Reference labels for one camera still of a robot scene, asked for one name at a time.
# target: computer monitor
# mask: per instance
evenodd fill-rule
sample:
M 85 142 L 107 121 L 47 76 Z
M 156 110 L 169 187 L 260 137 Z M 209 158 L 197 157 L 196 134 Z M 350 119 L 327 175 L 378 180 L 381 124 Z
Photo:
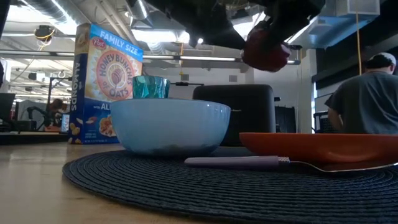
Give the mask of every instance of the computer monitor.
M 0 93 L 0 119 L 10 120 L 12 103 L 15 100 L 15 93 Z

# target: spoon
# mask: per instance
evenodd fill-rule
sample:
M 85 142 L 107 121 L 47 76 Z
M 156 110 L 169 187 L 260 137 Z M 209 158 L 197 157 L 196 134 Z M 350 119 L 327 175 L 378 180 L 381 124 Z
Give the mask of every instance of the spoon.
M 193 157 L 185 160 L 190 167 L 221 169 L 271 169 L 289 164 L 304 164 L 321 172 L 352 172 L 382 169 L 398 165 L 398 159 L 315 165 L 301 161 L 291 161 L 288 157 L 248 156 L 248 157 Z

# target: honey bunches of oats box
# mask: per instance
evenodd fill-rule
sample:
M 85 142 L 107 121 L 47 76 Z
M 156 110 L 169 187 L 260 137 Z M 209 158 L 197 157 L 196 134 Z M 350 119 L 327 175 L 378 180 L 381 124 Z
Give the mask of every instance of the honey bunches of oats box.
M 143 50 L 93 24 L 78 26 L 69 143 L 117 143 L 110 103 L 132 98 Z

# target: almond illustration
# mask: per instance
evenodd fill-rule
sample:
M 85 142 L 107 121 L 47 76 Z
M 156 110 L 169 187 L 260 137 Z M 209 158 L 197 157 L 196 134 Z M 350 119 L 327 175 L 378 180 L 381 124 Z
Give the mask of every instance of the almond illustration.
M 76 128 L 76 125 L 73 123 L 70 123 L 69 128 L 73 131 Z
M 97 117 L 90 117 L 88 118 L 88 120 L 86 121 L 86 124 L 93 124 L 95 121 L 97 120 Z
M 79 133 L 80 133 L 80 128 L 79 127 L 77 127 L 74 130 L 72 130 L 72 134 L 73 135 L 78 135 Z
M 82 119 L 76 118 L 76 120 L 77 120 L 77 122 L 79 122 L 79 124 L 83 124 L 83 120 Z

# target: ceiling duct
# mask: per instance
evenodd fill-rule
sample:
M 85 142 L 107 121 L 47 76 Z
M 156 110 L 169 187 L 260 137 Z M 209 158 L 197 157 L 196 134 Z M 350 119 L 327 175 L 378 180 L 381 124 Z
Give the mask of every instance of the ceiling duct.
M 380 15 L 383 0 L 326 0 L 325 7 L 307 28 L 290 39 L 305 48 L 327 48 L 337 44 Z
M 64 34 L 76 34 L 76 27 L 90 22 L 70 0 L 21 0 L 31 9 L 47 16 Z
M 153 27 L 153 23 L 149 16 L 149 10 L 146 5 L 146 2 L 143 0 L 128 0 L 127 1 L 127 8 L 133 18 L 133 24 L 137 21 L 143 22 L 145 25 L 149 27 Z M 153 54 L 170 54 L 161 42 L 156 43 L 147 43 L 148 48 Z

